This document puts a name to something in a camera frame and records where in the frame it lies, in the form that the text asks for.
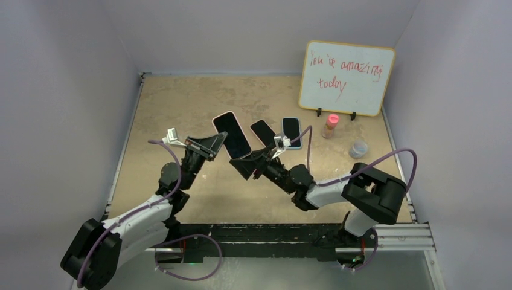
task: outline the whiteboard frame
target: whiteboard frame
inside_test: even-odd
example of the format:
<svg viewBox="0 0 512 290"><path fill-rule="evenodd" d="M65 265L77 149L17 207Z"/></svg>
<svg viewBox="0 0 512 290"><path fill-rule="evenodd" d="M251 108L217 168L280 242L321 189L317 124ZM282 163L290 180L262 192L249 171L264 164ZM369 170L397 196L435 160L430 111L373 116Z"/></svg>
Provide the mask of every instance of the whiteboard frame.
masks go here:
<svg viewBox="0 0 512 290"><path fill-rule="evenodd" d="M315 111L318 110L318 108L310 108L310 107L301 106L302 84L304 83L304 72L306 71L307 52L308 52L308 49L309 49L309 45L312 44L312 43L346 45L346 46L349 46L349 47L380 48L382 50L391 50L391 51L393 51L393 60L391 61L391 67L389 69L388 79L386 80L386 86L384 87L384 92L382 93L382 98L380 99L379 110L377 110L377 113L375 115L359 114L359 113L356 112L356 114L359 115L359 116L375 117L375 116L379 115L380 111L382 110L382 103L384 102L384 96L386 95L386 91L388 90L389 79L391 78L391 73L393 72L393 67L395 65L395 59L397 57L397 51L394 48L392 48L392 47L376 47L376 46L373 46L373 45L361 45L361 44L352 44L352 43L344 43L344 42L332 42L332 41L322 41L322 40L311 40L311 41L309 41L307 43L307 45L306 45L306 52L304 53L304 65L302 67L302 77L301 77L301 90L299 92L299 107L303 108L303 109L315 110ZM326 110L324 108L322 108L322 111L333 112L333 113L341 113L341 114L352 114L353 113L353 112Z"/></svg>

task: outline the wire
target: wire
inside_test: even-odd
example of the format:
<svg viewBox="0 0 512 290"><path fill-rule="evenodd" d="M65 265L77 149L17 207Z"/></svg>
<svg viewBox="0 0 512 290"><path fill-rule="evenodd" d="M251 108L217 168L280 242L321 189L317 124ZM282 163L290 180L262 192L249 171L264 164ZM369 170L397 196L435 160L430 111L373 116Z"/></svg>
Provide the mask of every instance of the wire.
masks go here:
<svg viewBox="0 0 512 290"><path fill-rule="evenodd" d="M375 246L373 247L373 251L371 252L371 255L370 257L368 258L368 260L366 260L365 263L363 263L363 265L361 265L360 267L357 267L355 269L352 269L351 271L360 271L361 269L363 269L364 267L366 267L372 260L373 258L375 257L375 254L377 253L377 248L379 247L379 237L377 235L377 231L375 230L375 228L371 228L372 231L373 231L373 235L375 235Z"/></svg>
<svg viewBox="0 0 512 290"><path fill-rule="evenodd" d="M365 254L365 239L361 237L361 254Z"/></svg>
<svg viewBox="0 0 512 290"><path fill-rule="evenodd" d="M82 267L80 267L80 272L78 272L78 277L77 277L77 287L78 288L82 288L83 287L83 285L82 285L83 275L85 273L85 268L87 266L89 266L89 264L90 264L89 261L91 259L92 254L94 253L96 248L98 248L100 243L105 239L107 234L110 233L110 231L112 231L115 227L121 225L124 221L126 221L129 218L131 218L133 215L135 215L135 214L137 214L137 213L139 213L139 212L141 212L141 211L143 211L143 210L145 210L147 208L150 208L150 207L152 207L152 206L154 206L156 204L159 204L160 202L170 198L176 192L176 190L178 190L178 188L179 188L179 185L181 183L182 175L181 175L181 167L179 165L179 160L178 160L178 157L176 156L176 154L174 154L174 152L167 145L165 145L161 140L148 140L148 143L150 143L150 144L158 144L158 145L162 146L165 150L167 150L171 154L171 156L174 159L174 162L175 162L176 166L178 167L178 180L176 181L176 185L174 186L173 190L171 190L167 195L165 195L161 199L158 199L157 201L152 202L149 205L145 205L143 207L136 208L136 209L126 213L123 217L119 218L118 222L114 222L109 228L107 228L100 235L100 237L96 240L96 242L94 242L94 244L92 245L91 249L89 250L89 252L85 256L85 259L84 259L84 261L82 263Z"/></svg>
<svg viewBox="0 0 512 290"><path fill-rule="evenodd" d="M358 170L356 173L354 173L352 175L348 175L348 176L345 176L345 177L340 178L340 179L332 180L330 182L321 183L321 184L318 184L318 186L320 186L320 187L330 186L330 185L333 185L333 184L336 184L336 183L339 183L339 182L343 182L343 181L349 180L351 178L357 177L357 176L361 175L361 173L367 171L368 169L374 167L375 165L381 163L382 161L388 159L389 157L391 157L391 156L393 156L395 154L398 154L400 152L404 152L404 151L410 152L412 154L412 159L413 159L413 161L412 161L411 177L409 178L409 182L407 182L407 186L405 187L405 192L407 193L409 191L409 188L411 188L412 181L414 180L414 176L416 175L416 167L418 165L418 156L416 155L416 152L414 152L414 150L412 150L410 148L401 148L401 149L393 150L390 153L388 153L388 154L380 157L379 159L373 161L372 163L368 164L367 166L361 168L360 170Z"/></svg>
<svg viewBox="0 0 512 290"><path fill-rule="evenodd" d="M306 134L307 131L309 131L309 140L307 142L307 164L306 165L307 165L307 171L310 172L310 170L309 170L309 156L310 156L310 152L311 152L311 138L312 138L312 135L313 135L313 126L311 126L311 125L307 126L307 128L297 138L291 140L290 143L293 143L293 142L299 140L300 138L302 138ZM356 173L354 173L352 175L345 176L343 178L336 179L336 180L333 180L333 181L330 181L330 182L321 183L321 184L318 184L318 186L320 186L320 187L330 186L330 185L333 185L333 184L336 184L336 183L339 183L339 182L343 182L343 181L349 180L351 178L357 177L357 176L361 175L363 172L367 171L368 169L373 168L375 165L377 165L377 164L381 163L382 161L388 159L389 157L391 157L391 156L393 156L395 154L398 154L400 152L404 152L404 151L410 152L412 154L412 158L413 158L411 177L409 178L409 182L407 182L407 186L405 188L405 192L407 193L409 191L410 187L411 187L412 181L414 180L414 176L416 175L416 167L418 165L418 156L416 155L416 152L414 152L414 150L412 150L410 148L401 148L401 149L393 150L390 153L380 157L379 159L373 161L369 165L367 165L367 166L363 167L362 169L358 170Z"/></svg>
<svg viewBox="0 0 512 290"><path fill-rule="evenodd" d="M185 257L183 256L183 245L182 245L182 242L181 242L181 241L179 242L179 249L181 250L181 262L183 263L183 259L184 259Z"/></svg>
<svg viewBox="0 0 512 290"><path fill-rule="evenodd" d="M292 144L293 142L302 138L302 136L304 136L307 131L309 131L309 139L307 140L307 164L306 164L306 166L307 166L307 171L309 171L309 154L311 152L311 137L313 135L313 126L311 126L311 125L307 126L307 128L297 138L290 141L290 144Z"/></svg>
<svg viewBox="0 0 512 290"><path fill-rule="evenodd" d="M213 269L213 271L211 273L209 273L206 276L199 277L199 278L188 278L188 277L184 277L184 276L181 276L181 275L178 275L178 274L171 273L171 272L169 272L169 271L167 271L165 269L162 269L160 267L160 265L158 265L158 260L156 258L156 254L155 254L155 265L156 265L155 270L158 269L161 272L163 272L164 274L167 274L169 276L173 276L175 278L178 278L178 279L181 279L181 280L185 280L185 281L201 281L201 280L206 280L206 279L210 278L211 276L213 276L219 270L219 268L220 268L220 266L222 264L222 250L220 249L219 243L217 243L217 241L215 241L212 237L209 237L209 236L204 235L204 234L191 234L190 236L185 236L185 237L181 237L181 238L176 239L176 240L171 240L169 242L161 243L160 245L157 245L157 247L158 246L166 246L166 245L169 245L169 244L172 244L172 243L176 243L176 242L179 242L179 241L182 241L182 240L190 239L191 237L204 237L204 238L210 240L215 245L215 247L217 248L217 251L219 252L219 261L217 262L217 266L215 266L215 269Z"/></svg>

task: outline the phone screen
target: phone screen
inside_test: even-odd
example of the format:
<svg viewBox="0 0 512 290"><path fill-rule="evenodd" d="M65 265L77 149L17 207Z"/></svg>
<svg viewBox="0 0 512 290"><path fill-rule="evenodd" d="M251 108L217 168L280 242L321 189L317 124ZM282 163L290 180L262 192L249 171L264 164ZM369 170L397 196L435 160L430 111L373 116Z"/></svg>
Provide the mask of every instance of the phone screen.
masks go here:
<svg viewBox="0 0 512 290"><path fill-rule="evenodd" d="M274 144L275 132L270 126L263 120L257 121L251 125L251 130L254 132L256 137L265 145L265 147Z"/></svg>
<svg viewBox="0 0 512 290"><path fill-rule="evenodd" d="M213 119L213 126L217 132L227 132L228 136L224 141L224 146L231 159L237 159L248 155L252 150L245 134L243 133L235 113L226 112Z"/></svg>
<svg viewBox="0 0 512 290"><path fill-rule="evenodd" d="M286 137L293 140L301 134L301 126L299 124L299 119L297 118L283 118L283 133ZM289 148L302 148L302 141L299 139L292 143Z"/></svg>

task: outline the white wall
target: white wall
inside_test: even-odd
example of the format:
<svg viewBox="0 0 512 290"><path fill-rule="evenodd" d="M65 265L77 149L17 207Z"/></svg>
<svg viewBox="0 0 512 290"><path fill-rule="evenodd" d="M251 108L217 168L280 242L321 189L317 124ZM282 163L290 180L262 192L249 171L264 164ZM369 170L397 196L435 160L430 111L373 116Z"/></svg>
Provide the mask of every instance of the white wall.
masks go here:
<svg viewBox="0 0 512 290"><path fill-rule="evenodd" d="M0 2L0 289L59 267L107 199L138 75L99 0Z"/></svg>
<svg viewBox="0 0 512 290"><path fill-rule="evenodd" d="M140 71L299 73L312 39L394 47L419 0L103 0Z"/></svg>
<svg viewBox="0 0 512 290"><path fill-rule="evenodd" d="M509 0L422 0L396 47L385 108L397 145L418 152L411 196L449 290L512 283L510 11Z"/></svg>

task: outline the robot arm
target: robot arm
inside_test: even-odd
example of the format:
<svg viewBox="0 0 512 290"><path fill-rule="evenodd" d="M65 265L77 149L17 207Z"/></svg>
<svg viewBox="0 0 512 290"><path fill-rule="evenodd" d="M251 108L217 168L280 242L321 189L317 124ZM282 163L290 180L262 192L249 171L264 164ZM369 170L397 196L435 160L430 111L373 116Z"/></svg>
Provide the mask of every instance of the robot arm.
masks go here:
<svg viewBox="0 0 512 290"><path fill-rule="evenodd" d="M376 224L396 224L398 212L406 193L403 181L375 168L369 168L358 176L349 176L363 169L366 164L356 163L350 173L340 178L315 182L306 166L299 164L287 170L276 152L286 149L286 142L276 137L276 146L252 152L241 159L233 159L233 165L245 179L261 175L268 178L288 194L301 210L317 210L327 204L350 202L356 207L344 221L344 231L356 237L363 236Z"/></svg>
<svg viewBox="0 0 512 290"><path fill-rule="evenodd" d="M145 249L165 241L168 227L176 224L175 214L183 209L190 197L183 190L192 186L205 161L214 160L227 135L221 132L207 138L187 137L185 143L181 143L176 130L169 129L162 142L185 149L181 166L174 162L164 165L156 193L141 205L103 222L95 219L86 221L69 246L60 267L78 279L85 263L82 285L89 290L101 289L122 264ZM176 187L179 173L179 188L168 199L162 200ZM93 251L90 260L86 261L93 244L108 228L111 228L110 232Z"/></svg>

